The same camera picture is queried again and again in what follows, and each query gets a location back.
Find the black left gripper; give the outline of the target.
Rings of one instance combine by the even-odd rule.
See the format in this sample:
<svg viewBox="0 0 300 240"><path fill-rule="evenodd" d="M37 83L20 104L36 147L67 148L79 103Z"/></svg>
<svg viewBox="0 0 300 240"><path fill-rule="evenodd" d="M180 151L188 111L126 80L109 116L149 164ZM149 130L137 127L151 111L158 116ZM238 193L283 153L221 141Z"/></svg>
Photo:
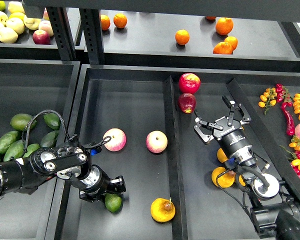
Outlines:
<svg viewBox="0 0 300 240"><path fill-rule="evenodd" d="M87 176L79 178L79 181L83 184L79 188L79 198L90 203L100 201L104 203L106 192L111 194L126 192L126 184L122 175L110 179L99 166L92 166Z"/></svg>

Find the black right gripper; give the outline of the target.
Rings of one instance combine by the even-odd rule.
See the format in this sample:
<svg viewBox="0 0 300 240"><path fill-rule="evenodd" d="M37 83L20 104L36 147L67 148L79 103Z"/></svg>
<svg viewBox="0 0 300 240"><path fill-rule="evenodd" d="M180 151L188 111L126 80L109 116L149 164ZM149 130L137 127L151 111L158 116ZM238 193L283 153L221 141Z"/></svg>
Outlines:
<svg viewBox="0 0 300 240"><path fill-rule="evenodd" d="M193 129L205 145L216 139L228 159L251 159L252 144L248 141L242 129L242 125L248 124L251 121L251 117L243 104L229 100L225 95L222 96L222 100L229 108L228 117L223 116L217 119L215 123L208 122L204 121L198 111L195 110L195 125ZM234 119L236 111L242 117L240 121Z"/></svg>

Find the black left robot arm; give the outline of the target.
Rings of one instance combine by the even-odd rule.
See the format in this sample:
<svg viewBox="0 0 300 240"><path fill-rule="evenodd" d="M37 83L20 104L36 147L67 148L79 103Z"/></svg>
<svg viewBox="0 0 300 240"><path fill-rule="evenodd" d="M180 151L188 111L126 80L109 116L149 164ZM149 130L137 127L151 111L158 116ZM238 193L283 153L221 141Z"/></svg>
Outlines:
<svg viewBox="0 0 300 240"><path fill-rule="evenodd" d="M120 195L126 191L123 176L114 179L96 164L91 153L99 153L112 138L82 145L77 135L70 136L64 120L60 121L66 142L58 147L41 147L30 156L12 157L0 163L0 197L19 192L32 194L48 180L58 177L79 189L79 198L100 201L106 193Z"/></svg>

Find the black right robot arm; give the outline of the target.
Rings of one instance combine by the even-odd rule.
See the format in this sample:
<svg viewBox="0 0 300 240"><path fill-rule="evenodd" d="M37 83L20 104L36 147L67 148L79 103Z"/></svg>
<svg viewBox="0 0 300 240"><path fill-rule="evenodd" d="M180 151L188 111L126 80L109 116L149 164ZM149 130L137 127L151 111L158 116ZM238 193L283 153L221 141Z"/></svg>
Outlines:
<svg viewBox="0 0 300 240"><path fill-rule="evenodd" d="M196 112L193 127L204 144L216 140L226 156L224 168L212 174L212 181L222 191L227 179L237 185L243 193L239 205L261 239L300 240L300 203L284 191L285 180L267 173L268 161L259 167L261 157L243 129L251 121L246 108L226 96L222 100L229 108L227 116L208 122Z"/></svg>

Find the yellow pear under arm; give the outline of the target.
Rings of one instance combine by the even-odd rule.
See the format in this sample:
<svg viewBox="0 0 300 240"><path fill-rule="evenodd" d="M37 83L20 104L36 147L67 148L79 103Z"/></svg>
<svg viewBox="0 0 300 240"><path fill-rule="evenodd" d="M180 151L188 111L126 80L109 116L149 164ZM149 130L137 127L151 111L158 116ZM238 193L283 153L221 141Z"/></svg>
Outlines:
<svg viewBox="0 0 300 240"><path fill-rule="evenodd" d="M235 173L232 170L217 179L217 176L225 171L226 169L222 166L219 166L212 171L211 180L216 187L228 188L235 182Z"/></svg>

